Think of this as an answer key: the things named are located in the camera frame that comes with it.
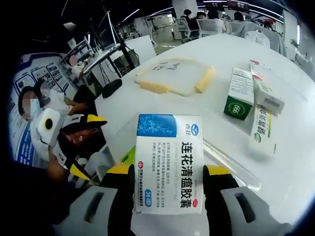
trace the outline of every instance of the green medicine box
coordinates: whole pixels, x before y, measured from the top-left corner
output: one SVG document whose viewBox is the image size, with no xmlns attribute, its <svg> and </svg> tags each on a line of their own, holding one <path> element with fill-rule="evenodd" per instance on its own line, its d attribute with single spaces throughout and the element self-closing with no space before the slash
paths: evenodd
<svg viewBox="0 0 315 236">
<path fill-rule="evenodd" d="M 234 67 L 224 113 L 245 120 L 254 103 L 252 74 Z"/>
</svg>

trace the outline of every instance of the blue logo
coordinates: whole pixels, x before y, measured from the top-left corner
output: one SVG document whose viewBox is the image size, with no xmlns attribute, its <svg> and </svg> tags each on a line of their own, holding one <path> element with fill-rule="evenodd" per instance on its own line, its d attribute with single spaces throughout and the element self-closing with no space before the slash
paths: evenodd
<svg viewBox="0 0 315 236">
<path fill-rule="evenodd" d="M 151 190 L 147 189 L 145 191 L 145 201 L 146 201 L 146 206 L 150 207 L 152 205 L 152 194 L 151 194 Z"/>
<path fill-rule="evenodd" d="M 196 136 L 199 133 L 199 128 L 196 124 L 193 124 L 191 126 L 191 133 L 193 136 Z"/>
</svg>

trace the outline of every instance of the office chair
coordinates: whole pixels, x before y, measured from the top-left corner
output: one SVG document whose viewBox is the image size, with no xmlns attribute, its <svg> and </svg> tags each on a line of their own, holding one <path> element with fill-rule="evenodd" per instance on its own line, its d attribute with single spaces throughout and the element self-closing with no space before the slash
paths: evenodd
<svg viewBox="0 0 315 236">
<path fill-rule="evenodd" d="M 212 19 L 197 19 L 198 26 L 200 28 L 199 38 L 222 33 L 222 29 L 218 29 L 216 20 Z"/>
<path fill-rule="evenodd" d="M 191 30 L 188 27 L 188 23 L 187 23 L 185 18 L 176 18 L 175 21 L 176 21 L 176 23 L 178 25 L 179 31 L 180 32 L 185 32 L 186 38 L 183 38 L 182 42 L 184 42 L 185 40 L 191 41 L 191 40 L 194 40 L 194 39 L 198 38 L 198 36 L 195 36 L 193 33 L 194 32 L 199 32 L 199 30 L 198 29 Z"/>
</svg>

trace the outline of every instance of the face mask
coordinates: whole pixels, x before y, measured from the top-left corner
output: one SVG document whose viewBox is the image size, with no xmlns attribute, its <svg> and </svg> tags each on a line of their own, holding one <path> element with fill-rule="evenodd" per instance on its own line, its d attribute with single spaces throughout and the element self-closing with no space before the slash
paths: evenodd
<svg viewBox="0 0 315 236">
<path fill-rule="evenodd" d="M 38 99 L 31 99 L 31 110 L 30 110 L 30 117 L 33 119 L 35 116 L 41 113 L 41 108 Z"/>
<path fill-rule="evenodd" d="M 41 93 L 43 94 L 44 99 L 48 99 L 50 95 L 50 89 L 42 89 Z"/>
</svg>

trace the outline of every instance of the cable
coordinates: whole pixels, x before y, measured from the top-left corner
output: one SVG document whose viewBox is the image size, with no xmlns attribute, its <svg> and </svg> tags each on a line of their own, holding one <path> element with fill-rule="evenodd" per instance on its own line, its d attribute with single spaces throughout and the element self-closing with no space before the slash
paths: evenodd
<svg viewBox="0 0 315 236">
<path fill-rule="evenodd" d="M 112 70 L 110 69 L 109 64 L 110 64 L 109 60 L 106 60 L 106 65 L 107 65 L 108 69 L 110 70 L 110 72 L 117 74 L 116 71 L 112 71 Z"/>
<path fill-rule="evenodd" d="M 102 74 L 104 83 L 105 83 L 105 85 L 106 85 L 107 83 L 106 83 L 106 81 L 105 81 L 105 77 L 107 78 L 108 82 L 110 82 L 110 80 L 109 80 L 108 76 L 106 75 L 104 68 L 103 68 L 100 64 L 98 64 L 98 66 L 99 66 L 100 72 L 101 72 L 101 74 Z"/>
<path fill-rule="evenodd" d="M 130 51 L 133 51 L 133 52 L 136 54 L 136 56 L 137 56 L 137 58 L 138 58 L 138 65 L 137 65 L 137 66 L 139 66 L 139 65 L 140 65 L 139 55 L 138 55 L 133 49 L 131 49 L 130 47 L 128 47 L 127 45 L 126 45 L 126 48 L 129 49 L 129 53 L 130 53 Z"/>
</svg>

